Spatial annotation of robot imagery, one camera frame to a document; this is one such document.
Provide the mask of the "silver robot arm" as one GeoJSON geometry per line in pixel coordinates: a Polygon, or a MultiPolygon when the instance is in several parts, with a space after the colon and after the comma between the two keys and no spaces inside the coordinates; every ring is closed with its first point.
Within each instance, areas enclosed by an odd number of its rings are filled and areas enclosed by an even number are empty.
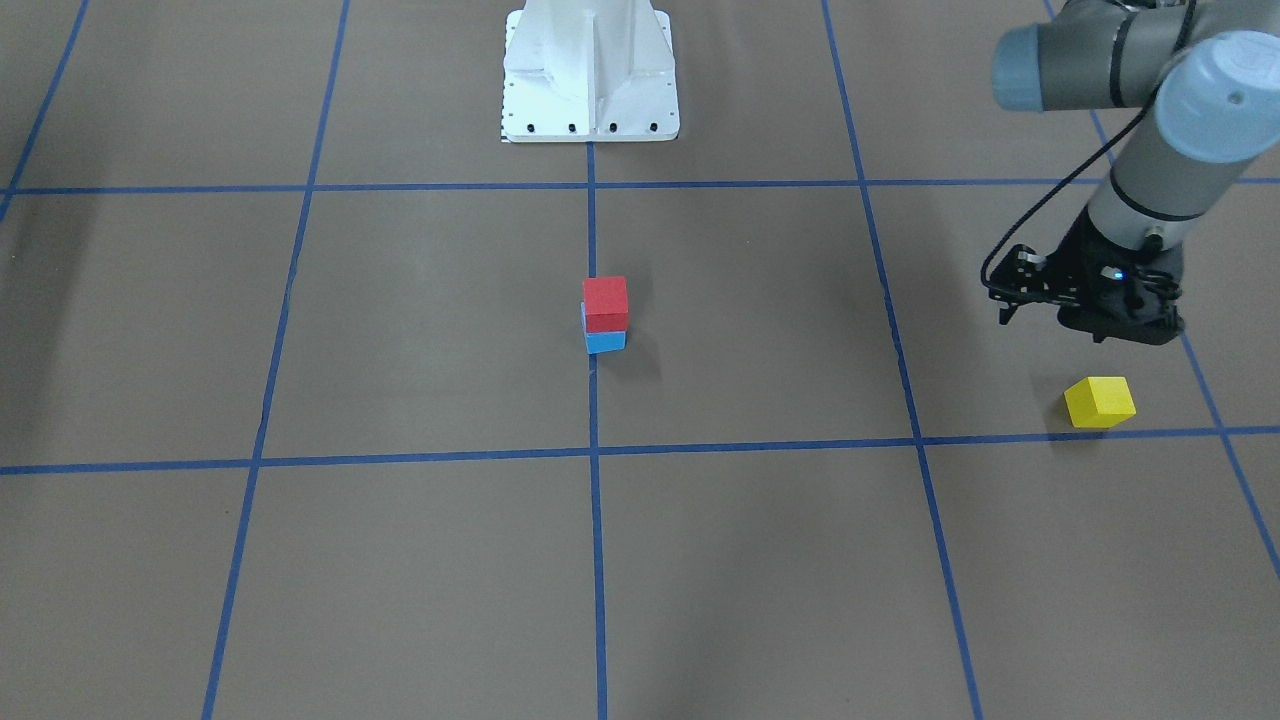
{"type": "Polygon", "coordinates": [[[1068,1],[997,42],[991,79],[1009,111],[1134,111],[1052,252],[1005,236],[983,261],[998,323],[1046,304],[1094,342],[1175,340],[1187,237],[1277,143],[1277,4],[1068,1]]]}

